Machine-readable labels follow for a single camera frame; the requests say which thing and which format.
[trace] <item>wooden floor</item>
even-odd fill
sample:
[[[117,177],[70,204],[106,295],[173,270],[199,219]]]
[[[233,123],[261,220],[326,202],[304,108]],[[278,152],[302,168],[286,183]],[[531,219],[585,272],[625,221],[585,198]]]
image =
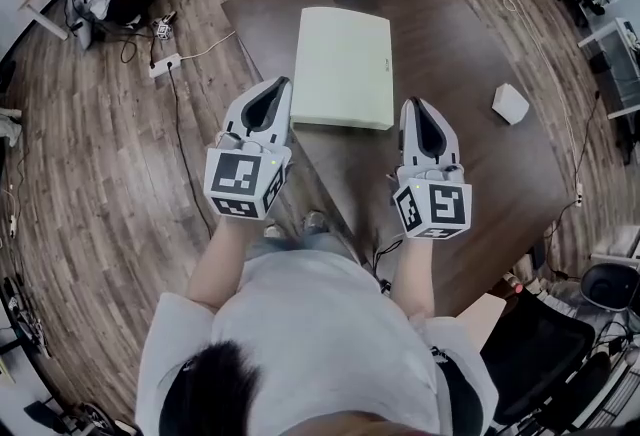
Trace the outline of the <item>wooden floor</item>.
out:
[[[223,1],[159,0],[156,16],[175,9],[179,19],[176,38],[157,43],[155,57],[195,54],[231,32]],[[526,87],[570,191],[574,166],[561,100],[580,148],[595,80],[556,0],[520,1],[526,14],[508,11],[500,0],[469,4],[494,31]],[[49,15],[62,25],[62,3]],[[63,398],[94,400],[129,420],[140,351],[158,296],[184,287],[208,240],[177,147],[169,79],[148,78],[148,42],[136,43],[138,55],[126,65],[120,62],[122,43],[96,44],[83,54],[76,40],[59,41],[40,27],[18,47],[8,105],[25,111],[26,130],[8,154],[7,184],[17,187],[17,165],[28,155],[18,239],[0,249],[5,274],[12,270],[10,249],[18,246],[24,257],[24,275],[54,355],[43,366]],[[205,147],[229,103],[252,84],[250,69],[232,38],[184,62],[174,77],[187,162],[199,192]],[[309,188],[313,171],[297,148],[294,155],[300,167],[275,212],[289,228],[311,206],[331,208],[321,189]],[[587,266],[587,255],[605,231],[640,221],[640,173],[623,167],[601,104],[580,175],[584,205],[567,211],[553,246],[555,264],[571,274]],[[2,206],[4,221],[9,200]],[[207,217],[213,224],[208,212]]]

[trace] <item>brown table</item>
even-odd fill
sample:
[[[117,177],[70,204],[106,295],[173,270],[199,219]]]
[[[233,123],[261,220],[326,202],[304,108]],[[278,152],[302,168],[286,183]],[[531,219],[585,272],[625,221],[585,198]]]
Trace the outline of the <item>brown table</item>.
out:
[[[465,0],[230,0],[223,10],[259,74],[293,79],[301,10],[353,9],[391,21],[396,126],[386,132],[296,125],[302,148],[360,243],[401,232],[385,175],[400,162],[400,108],[422,97],[458,134],[473,185],[471,230],[435,247],[440,314],[457,314],[526,253],[568,202],[533,110],[509,126],[491,109],[495,89],[522,93],[509,63]]]

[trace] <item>black hair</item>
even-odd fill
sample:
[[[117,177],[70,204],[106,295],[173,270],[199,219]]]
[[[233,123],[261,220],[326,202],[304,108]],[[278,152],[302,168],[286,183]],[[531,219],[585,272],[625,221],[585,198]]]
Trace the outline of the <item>black hair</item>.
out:
[[[173,381],[160,414],[160,436],[246,435],[259,378],[236,343],[209,346]]]

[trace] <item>power outlet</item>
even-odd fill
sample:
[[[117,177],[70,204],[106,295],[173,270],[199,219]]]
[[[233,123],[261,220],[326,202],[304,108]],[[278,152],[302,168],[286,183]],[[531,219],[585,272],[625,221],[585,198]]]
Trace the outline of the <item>power outlet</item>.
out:
[[[582,206],[582,200],[584,200],[584,196],[582,194],[582,183],[578,182],[576,184],[576,207]]]
[[[156,77],[167,73],[169,71],[169,63],[171,63],[171,69],[175,70],[180,66],[181,62],[182,56],[180,54],[173,54],[172,56],[165,57],[164,59],[156,62],[153,68],[149,66],[149,77],[155,79]]]

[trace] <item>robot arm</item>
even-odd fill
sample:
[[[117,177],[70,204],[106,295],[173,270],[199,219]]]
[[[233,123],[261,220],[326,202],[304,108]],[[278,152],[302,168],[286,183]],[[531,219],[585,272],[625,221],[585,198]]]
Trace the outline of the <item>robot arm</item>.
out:
[[[458,137],[424,100],[405,102],[400,116],[400,188],[393,195],[408,237],[449,239],[471,225],[471,185],[464,183]]]
[[[293,88],[286,77],[252,87],[229,107],[218,145],[207,151],[204,194],[225,216],[264,219],[282,188]]]

